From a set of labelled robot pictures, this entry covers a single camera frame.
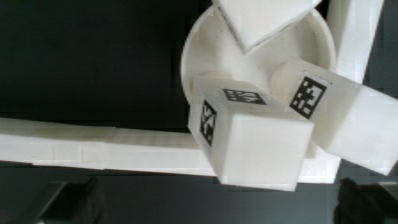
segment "dark object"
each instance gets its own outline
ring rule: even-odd
[[[204,100],[202,115],[201,115],[201,133],[210,146],[213,143],[215,119],[217,119],[217,112],[213,107],[210,106],[208,101]]]
[[[224,89],[224,93],[229,101],[266,105],[258,93],[231,89]]]
[[[334,224],[398,223],[398,201],[380,185],[341,181]]]
[[[105,203],[98,181],[69,183],[41,216],[46,224],[103,224]]]
[[[307,119],[311,118],[325,91],[327,87],[309,77],[304,77],[289,107]]]

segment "black surface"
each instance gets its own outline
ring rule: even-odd
[[[0,117],[186,131],[179,57],[206,0],[0,1]]]

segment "white cube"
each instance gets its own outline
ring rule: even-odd
[[[314,122],[320,147],[387,175],[398,160],[396,99],[302,60],[274,74],[272,95]]]
[[[188,128],[220,182],[293,191],[313,122],[249,83],[195,78]]]
[[[298,22],[320,0],[213,0],[245,51]]]

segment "white plastic block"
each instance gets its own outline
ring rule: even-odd
[[[302,60],[272,79],[272,94],[314,122],[320,147],[378,173],[398,160],[398,101]]]
[[[195,77],[188,128],[222,184],[293,191],[313,122],[249,83]]]
[[[320,0],[213,0],[245,51],[298,22]]]
[[[190,134],[115,129],[106,151],[106,169],[213,176]]]

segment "white plastic structure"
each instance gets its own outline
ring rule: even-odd
[[[243,54],[220,11],[211,7],[194,25],[183,49],[181,80],[188,102],[194,77],[210,71],[224,71],[233,80],[250,82],[270,93],[268,80],[291,58],[302,58],[327,69],[334,68],[332,35],[318,12],[313,11],[298,24]],[[339,161],[339,157],[313,144],[298,182],[334,183]]]
[[[224,16],[210,7],[194,25],[183,50],[181,80],[188,101],[192,77],[210,71],[226,71],[234,80],[249,81],[268,94],[275,69],[295,58],[336,70],[339,75],[359,82],[382,2],[330,1],[329,26],[336,39],[337,70],[329,26],[316,11],[281,31],[275,38],[266,43],[261,42],[254,51],[243,54]],[[5,118],[0,118],[0,130],[0,160],[50,166],[215,176],[190,134],[89,128]],[[339,157],[313,145],[298,182],[334,183],[337,167]]]
[[[387,175],[398,160],[398,100],[302,60],[279,69],[272,94],[314,122],[321,148]]]
[[[384,0],[332,0],[327,24],[332,31],[337,63],[334,72],[362,83]]]
[[[195,77],[188,128],[220,183],[293,191],[313,122],[247,82]]]
[[[295,25],[320,0],[213,0],[247,52]]]

